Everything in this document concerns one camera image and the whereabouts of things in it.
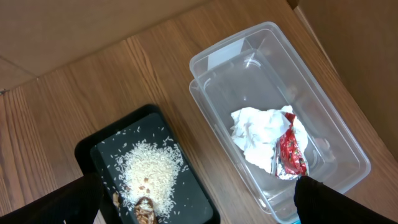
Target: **red snack wrapper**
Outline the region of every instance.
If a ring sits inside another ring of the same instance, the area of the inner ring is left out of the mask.
[[[289,129],[279,138],[280,160],[287,174],[308,175],[303,155],[294,136],[293,121],[296,115],[286,113],[285,117],[290,121]]]

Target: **black plastic tray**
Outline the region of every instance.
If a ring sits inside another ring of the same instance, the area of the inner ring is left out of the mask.
[[[167,136],[174,140],[167,141],[168,146],[177,144],[181,150],[160,109],[154,105],[145,105],[78,143],[75,157],[83,174],[99,173],[106,182],[105,197],[100,210],[107,223],[138,224],[134,212],[128,212],[124,207],[119,211],[113,205],[112,194],[120,190],[121,181],[118,179],[119,173],[114,169],[116,161],[111,155],[114,157],[115,154],[126,153],[132,149],[132,144],[144,139],[148,143],[156,142],[158,146],[162,146]],[[220,223],[220,215],[214,203],[183,150],[181,153],[184,160],[182,169],[185,165],[188,169],[178,174],[173,197],[176,205],[170,212],[170,218],[165,221],[173,224]]]

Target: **white rice pile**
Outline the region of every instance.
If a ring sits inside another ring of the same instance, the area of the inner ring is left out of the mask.
[[[149,197],[154,203],[155,214],[169,217],[175,202],[170,198],[178,172],[183,164],[181,152],[176,144],[158,148],[146,140],[133,145],[134,149],[116,158],[116,170],[123,180],[120,192],[123,206],[130,211],[142,197]]]

